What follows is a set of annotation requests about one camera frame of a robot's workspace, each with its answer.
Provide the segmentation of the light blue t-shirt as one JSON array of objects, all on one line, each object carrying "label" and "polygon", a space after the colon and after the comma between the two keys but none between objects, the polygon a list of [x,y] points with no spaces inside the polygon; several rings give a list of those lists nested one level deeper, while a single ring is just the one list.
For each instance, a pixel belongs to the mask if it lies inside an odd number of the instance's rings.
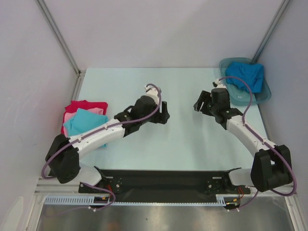
[{"label": "light blue t-shirt", "polygon": [[87,111],[77,110],[77,113],[64,123],[66,137],[79,135],[108,122],[106,115],[98,115]]}]

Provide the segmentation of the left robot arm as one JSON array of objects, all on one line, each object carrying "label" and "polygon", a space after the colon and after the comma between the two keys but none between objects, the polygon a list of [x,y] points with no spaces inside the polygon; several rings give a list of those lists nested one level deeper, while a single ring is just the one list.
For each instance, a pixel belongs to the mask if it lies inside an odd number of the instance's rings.
[{"label": "left robot arm", "polygon": [[89,185],[95,192],[102,192],[106,188],[102,172],[97,167],[82,164],[80,160],[93,150],[138,131],[147,122],[166,124],[169,118],[167,102],[155,102],[150,96],[141,96],[134,105],[101,126],[72,137],[56,136],[45,157],[41,175],[49,179],[45,174],[49,167],[52,177],[61,184],[77,180]]}]

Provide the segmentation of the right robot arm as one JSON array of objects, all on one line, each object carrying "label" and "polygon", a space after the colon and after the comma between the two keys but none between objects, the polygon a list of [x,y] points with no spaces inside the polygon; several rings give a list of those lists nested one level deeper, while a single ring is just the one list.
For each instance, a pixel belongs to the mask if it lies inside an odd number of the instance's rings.
[{"label": "right robot arm", "polygon": [[276,188],[290,183],[297,186],[289,148],[285,145],[278,146],[261,137],[250,127],[245,115],[239,109],[231,107],[226,88],[215,88],[211,92],[202,91],[193,107],[195,111],[214,117],[254,158],[251,168],[229,171],[229,176],[222,181],[225,192],[233,193],[239,185],[253,186],[260,192],[275,191]]}]

